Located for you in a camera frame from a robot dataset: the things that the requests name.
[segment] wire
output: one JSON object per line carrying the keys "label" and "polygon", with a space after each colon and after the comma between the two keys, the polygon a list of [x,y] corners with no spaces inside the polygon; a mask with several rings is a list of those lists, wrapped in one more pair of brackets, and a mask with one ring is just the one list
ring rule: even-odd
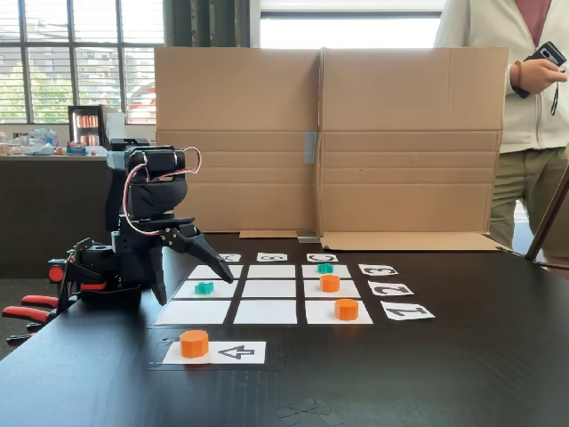
{"label": "wire", "polygon": [[136,175],[138,173],[138,171],[140,169],[142,169],[143,167],[146,168],[146,163],[141,163],[140,165],[136,165],[131,170],[131,172],[128,174],[128,176],[126,177],[126,182],[124,183],[124,190],[123,190],[124,218],[126,219],[126,222],[128,222],[128,225],[130,225],[134,231],[138,231],[140,234],[143,234],[144,236],[157,236],[158,232],[159,232],[158,230],[156,230],[156,231],[141,230],[131,222],[131,219],[128,216],[128,189],[131,186],[131,181],[132,181],[132,178],[134,178],[134,175]]}
{"label": "wire", "polygon": [[[196,147],[186,147],[182,152],[185,154],[186,151],[188,151],[189,149],[193,149],[197,154],[197,162],[196,162],[196,166],[194,168],[185,167],[184,169],[179,169],[179,170],[174,171],[174,172],[165,173],[164,175],[160,175],[160,176],[157,176],[156,178],[154,178],[152,180],[152,182],[158,181],[160,178],[164,178],[167,176],[174,176],[174,175],[179,175],[179,174],[183,174],[183,173],[198,173],[202,167],[202,153]],[[131,170],[131,172],[128,174],[128,176],[126,177],[126,182],[124,183],[124,190],[123,190],[124,218],[126,219],[126,222],[128,223],[128,225],[130,225],[133,230],[138,231],[140,234],[142,234],[144,236],[158,236],[158,234],[160,234],[160,230],[154,230],[154,231],[141,230],[132,223],[132,221],[128,215],[128,189],[131,186],[132,178],[134,178],[134,176],[138,173],[138,171],[140,169],[142,169],[143,167],[146,168],[146,182],[150,182],[146,157],[144,157],[144,163],[141,163],[140,165],[136,165]]]}

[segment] green cube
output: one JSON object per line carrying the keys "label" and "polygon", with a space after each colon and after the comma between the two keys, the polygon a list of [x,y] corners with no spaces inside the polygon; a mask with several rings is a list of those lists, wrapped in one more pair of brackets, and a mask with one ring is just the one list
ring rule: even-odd
{"label": "green cube", "polygon": [[331,264],[318,264],[318,272],[320,274],[331,274],[334,272],[334,266]]}
{"label": "green cube", "polygon": [[196,294],[209,295],[213,292],[213,282],[199,282],[196,285]]}

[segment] gray curtain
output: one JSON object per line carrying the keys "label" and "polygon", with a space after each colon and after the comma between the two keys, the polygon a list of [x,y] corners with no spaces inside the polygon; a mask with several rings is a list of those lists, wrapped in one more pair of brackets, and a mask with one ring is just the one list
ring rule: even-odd
{"label": "gray curtain", "polygon": [[170,46],[249,47],[249,0],[164,0]]}

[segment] cardboard box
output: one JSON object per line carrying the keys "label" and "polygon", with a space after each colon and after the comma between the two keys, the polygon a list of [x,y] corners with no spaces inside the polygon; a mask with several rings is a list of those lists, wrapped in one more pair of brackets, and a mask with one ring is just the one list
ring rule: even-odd
{"label": "cardboard box", "polygon": [[493,250],[506,49],[323,50],[318,234],[346,250]]}
{"label": "cardboard box", "polygon": [[507,56],[157,49],[158,142],[204,152],[176,214],[332,249],[493,250]]}
{"label": "cardboard box", "polygon": [[319,51],[156,49],[157,141],[204,154],[177,216],[203,231],[314,230]]}

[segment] red shirt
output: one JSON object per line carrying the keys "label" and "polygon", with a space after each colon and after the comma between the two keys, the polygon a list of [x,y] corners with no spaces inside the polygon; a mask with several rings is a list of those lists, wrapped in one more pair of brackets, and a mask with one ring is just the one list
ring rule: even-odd
{"label": "red shirt", "polygon": [[525,24],[530,30],[533,42],[536,46],[540,44],[543,25],[548,17],[551,1],[552,0],[516,0],[517,7],[524,17]]}

